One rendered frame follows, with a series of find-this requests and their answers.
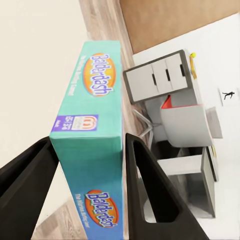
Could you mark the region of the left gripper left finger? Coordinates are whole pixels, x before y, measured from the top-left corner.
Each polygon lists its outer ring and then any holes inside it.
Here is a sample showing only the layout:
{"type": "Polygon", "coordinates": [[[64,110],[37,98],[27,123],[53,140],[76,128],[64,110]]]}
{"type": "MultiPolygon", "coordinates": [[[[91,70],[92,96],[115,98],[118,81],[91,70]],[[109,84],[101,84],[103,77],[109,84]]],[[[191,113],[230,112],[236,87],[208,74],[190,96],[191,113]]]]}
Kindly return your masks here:
{"type": "Polygon", "coordinates": [[[31,240],[58,164],[47,136],[0,168],[0,240],[31,240]]]}

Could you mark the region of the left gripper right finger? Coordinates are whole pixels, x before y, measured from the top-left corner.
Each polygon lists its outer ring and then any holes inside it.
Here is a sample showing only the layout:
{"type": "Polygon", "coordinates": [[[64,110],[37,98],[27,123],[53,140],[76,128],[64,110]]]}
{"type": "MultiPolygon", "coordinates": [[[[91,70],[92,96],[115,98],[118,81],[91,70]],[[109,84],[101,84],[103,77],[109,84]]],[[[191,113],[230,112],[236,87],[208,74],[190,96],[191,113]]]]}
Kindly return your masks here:
{"type": "Polygon", "coordinates": [[[125,163],[129,240],[208,240],[145,142],[125,134],[125,163]],[[145,219],[139,168],[156,222],[145,219]]]}

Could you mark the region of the board game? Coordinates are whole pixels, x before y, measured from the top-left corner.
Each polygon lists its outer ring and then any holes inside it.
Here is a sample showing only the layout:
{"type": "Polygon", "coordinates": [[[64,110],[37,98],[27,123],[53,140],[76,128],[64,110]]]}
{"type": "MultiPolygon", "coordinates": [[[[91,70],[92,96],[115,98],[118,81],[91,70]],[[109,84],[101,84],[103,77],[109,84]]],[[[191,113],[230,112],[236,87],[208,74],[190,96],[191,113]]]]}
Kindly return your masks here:
{"type": "Polygon", "coordinates": [[[195,79],[197,79],[196,66],[195,66],[195,62],[194,62],[192,55],[189,56],[189,61],[190,61],[190,65],[191,65],[192,75],[195,79]]]}
{"type": "Polygon", "coordinates": [[[121,42],[84,42],[49,134],[88,240],[124,240],[121,42]]]}

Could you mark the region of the toy box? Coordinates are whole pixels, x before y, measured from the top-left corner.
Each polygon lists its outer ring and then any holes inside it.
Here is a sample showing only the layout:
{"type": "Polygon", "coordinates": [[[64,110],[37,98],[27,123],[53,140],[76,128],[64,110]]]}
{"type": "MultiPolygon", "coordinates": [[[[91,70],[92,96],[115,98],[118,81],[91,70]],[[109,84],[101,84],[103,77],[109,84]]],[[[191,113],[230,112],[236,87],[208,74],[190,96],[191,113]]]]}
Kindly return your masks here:
{"type": "Polygon", "coordinates": [[[223,139],[223,134],[216,107],[206,109],[205,112],[212,138],[223,139]]]}

